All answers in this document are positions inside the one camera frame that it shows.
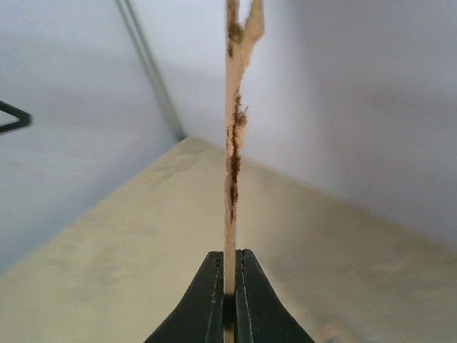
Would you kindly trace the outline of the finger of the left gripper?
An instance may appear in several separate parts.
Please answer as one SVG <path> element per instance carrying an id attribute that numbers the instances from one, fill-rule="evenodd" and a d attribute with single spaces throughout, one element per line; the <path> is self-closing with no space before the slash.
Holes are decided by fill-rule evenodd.
<path id="1" fill-rule="evenodd" d="M 16 118 L 15 122 L 11 122 L 9 124 L 1 125 L 0 132 L 1 133 L 8 133 L 11 131 L 16 131 L 19 129 L 26 128 L 28 126 L 31 126 L 33 123 L 33 118 L 32 115 L 29 113 L 20 110 L 16 108 L 15 106 L 12 106 L 10 104 L 7 104 L 4 101 L 0 101 L 1 108 L 0 110 L 2 112 L 5 112 L 6 114 L 9 114 Z"/>

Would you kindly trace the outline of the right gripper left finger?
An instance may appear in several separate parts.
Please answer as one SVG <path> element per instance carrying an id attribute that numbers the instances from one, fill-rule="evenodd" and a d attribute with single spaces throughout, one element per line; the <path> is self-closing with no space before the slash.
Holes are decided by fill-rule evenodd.
<path id="1" fill-rule="evenodd" d="M 209 252 L 176 308 L 145 343 L 223 341 L 223 254 Z"/>

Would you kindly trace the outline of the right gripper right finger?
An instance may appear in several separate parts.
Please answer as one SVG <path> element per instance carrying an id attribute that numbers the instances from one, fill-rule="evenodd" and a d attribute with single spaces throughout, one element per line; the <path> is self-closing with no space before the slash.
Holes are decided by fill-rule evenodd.
<path id="1" fill-rule="evenodd" d="M 307 343 L 310 335 L 282 305 L 250 249 L 236 252 L 236 324 L 239 343 Z"/>

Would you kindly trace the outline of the brown cardboard backing board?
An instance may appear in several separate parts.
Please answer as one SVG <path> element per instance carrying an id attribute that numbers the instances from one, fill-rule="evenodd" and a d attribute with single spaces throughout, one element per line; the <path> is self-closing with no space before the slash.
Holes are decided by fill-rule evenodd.
<path id="1" fill-rule="evenodd" d="M 255 43 L 265 32 L 262 1 L 252 1 L 245 24 L 238 20 L 240 2 L 226 2 L 226 169 L 224 177 L 224 342 L 235 340 L 236 204 L 240 148 L 246 128 L 241 80 Z"/>

